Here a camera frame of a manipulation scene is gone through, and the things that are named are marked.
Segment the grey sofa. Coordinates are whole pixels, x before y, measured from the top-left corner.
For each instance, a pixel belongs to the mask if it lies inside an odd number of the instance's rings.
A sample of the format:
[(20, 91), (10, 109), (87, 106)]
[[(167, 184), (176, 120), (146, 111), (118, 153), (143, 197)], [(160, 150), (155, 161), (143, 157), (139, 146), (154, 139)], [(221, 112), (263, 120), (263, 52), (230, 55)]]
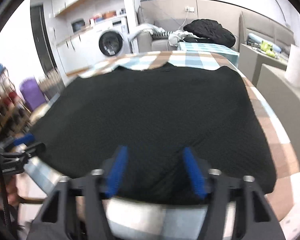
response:
[(148, 23), (165, 30), (164, 34), (151, 34), (149, 31), (137, 36), (139, 52), (173, 51), (168, 41), (170, 33), (180, 28), (186, 16), (185, 12), (174, 14), (170, 9), (162, 9), (156, 3), (142, 2), (138, 8), (139, 24)]

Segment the wall power socket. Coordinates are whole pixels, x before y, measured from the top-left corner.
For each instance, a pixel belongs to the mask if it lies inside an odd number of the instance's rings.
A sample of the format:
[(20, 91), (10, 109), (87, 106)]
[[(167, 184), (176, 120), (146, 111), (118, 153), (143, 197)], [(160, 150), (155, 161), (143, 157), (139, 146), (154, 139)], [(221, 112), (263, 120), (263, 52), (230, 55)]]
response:
[(186, 12), (195, 12), (195, 8), (194, 8), (194, 7), (186, 6), (186, 7), (185, 7), (185, 11), (186, 11)]

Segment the black quilted jacket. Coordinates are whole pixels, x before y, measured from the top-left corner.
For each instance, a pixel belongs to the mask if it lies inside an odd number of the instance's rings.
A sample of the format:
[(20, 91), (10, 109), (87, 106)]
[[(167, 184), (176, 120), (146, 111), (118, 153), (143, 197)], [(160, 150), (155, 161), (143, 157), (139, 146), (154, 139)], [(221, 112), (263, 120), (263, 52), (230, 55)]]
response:
[(215, 20), (197, 19), (183, 27), (201, 39), (206, 39), (209, 43), (220, 44), (232, 48), (236, 43), (234, 34)]

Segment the shoe rack with shoes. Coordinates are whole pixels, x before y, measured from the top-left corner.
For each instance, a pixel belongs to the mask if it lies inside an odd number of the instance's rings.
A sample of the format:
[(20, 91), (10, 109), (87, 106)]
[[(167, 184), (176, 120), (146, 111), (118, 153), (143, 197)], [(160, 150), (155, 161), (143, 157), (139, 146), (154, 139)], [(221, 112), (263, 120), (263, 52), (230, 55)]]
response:
[(29, 119), (30, 111), (17, 94), (7, 68), (0, 64), (0, 141), (24, 133)]

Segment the yellow green toy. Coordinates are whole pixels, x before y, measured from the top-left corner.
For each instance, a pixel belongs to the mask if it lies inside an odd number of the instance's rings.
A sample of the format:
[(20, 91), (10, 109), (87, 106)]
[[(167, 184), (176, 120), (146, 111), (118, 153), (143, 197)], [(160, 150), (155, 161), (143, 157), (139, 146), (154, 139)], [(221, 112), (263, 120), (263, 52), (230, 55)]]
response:
[(260, 44), (260, 50), (264, 52), (269, 57), (275, 58), (276, 53), (273, 51), (273, 46), (268, 42), (262, 41)]

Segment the plaid bed cover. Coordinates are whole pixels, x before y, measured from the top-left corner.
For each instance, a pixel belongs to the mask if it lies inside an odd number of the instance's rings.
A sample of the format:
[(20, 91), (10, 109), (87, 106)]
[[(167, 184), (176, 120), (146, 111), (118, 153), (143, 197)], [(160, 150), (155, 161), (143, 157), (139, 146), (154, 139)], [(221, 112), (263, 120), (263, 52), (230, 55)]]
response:
[[(98, 63), (87, 76), (104, 74), (114, 67), (148, 69), (171, 63), (178, 67), (215, 70), (233, 67), (222, 55), (197, 51), (154, 51), (129, 54), (121, 59)], [(300, 168), (288, 134), (266, 99), (250, 81), (245, 82), (255, 114), (270, 144), (277, 171), (277, 182), (267, 200), (277, 215), (286, 239), (300, 238)], [(120, 237), (131, 239), (194, 239), (206, 210), (202, 207), (176, 210), (163, 206), (134, 204), (114, 199), (108, 202), (111, 229)]]

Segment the white kitchen cabinet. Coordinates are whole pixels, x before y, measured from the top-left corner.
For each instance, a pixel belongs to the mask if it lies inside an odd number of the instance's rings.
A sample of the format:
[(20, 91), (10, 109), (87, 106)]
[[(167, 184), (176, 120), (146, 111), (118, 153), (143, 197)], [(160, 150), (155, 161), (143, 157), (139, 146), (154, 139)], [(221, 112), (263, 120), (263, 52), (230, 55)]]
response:
[(99, 48), (101, 34), (102, 31), (90, 29), (67, 39), (57, 47), (66, 76), (86, 69), (104, 59)]

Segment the white paper towel roll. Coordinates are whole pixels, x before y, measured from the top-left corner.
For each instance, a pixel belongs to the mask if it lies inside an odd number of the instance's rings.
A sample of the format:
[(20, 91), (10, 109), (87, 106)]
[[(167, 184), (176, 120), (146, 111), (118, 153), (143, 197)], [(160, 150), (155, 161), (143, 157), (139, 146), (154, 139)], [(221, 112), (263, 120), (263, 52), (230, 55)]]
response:
[(284, 77), (292, 86), (300, 88), (300, 48), (293, 44)]

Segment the white washing machine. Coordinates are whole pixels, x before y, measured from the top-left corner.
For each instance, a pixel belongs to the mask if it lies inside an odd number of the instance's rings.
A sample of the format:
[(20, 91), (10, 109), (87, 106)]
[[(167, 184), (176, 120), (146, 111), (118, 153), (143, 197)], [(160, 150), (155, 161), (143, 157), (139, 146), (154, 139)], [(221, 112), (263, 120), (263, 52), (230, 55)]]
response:
[(105, 57), (130, 54), (128, 40), (128, 23), (126, 16), (109, 18), (103, 22), (102, 33), (99, 36), (98, 47)]

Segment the purple bag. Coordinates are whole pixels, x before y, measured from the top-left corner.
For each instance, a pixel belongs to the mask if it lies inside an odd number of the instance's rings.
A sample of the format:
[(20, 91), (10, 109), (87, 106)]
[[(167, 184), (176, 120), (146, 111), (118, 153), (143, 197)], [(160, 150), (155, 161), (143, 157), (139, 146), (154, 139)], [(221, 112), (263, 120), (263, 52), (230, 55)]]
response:
[(24, 80), (20, 85), (20, 92), (30, 111), (34, 111), (39, 106), (46, 103), (45, 96), (35, 78)]

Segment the black knit sweater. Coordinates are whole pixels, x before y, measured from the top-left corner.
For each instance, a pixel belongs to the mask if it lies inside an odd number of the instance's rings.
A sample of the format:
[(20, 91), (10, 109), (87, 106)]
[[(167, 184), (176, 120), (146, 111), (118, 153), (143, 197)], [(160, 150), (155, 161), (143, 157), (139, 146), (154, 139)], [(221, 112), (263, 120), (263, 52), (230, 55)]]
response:
[(241, 76), (165, 64), (76, 78), (31, 128), (42, 161), (79, 178), (128, 148), (118, 195), (142, 202), (197, 205), (182, 151), (194, 150), (227, 176), (253, 176), (265, 194), (276, 170)]

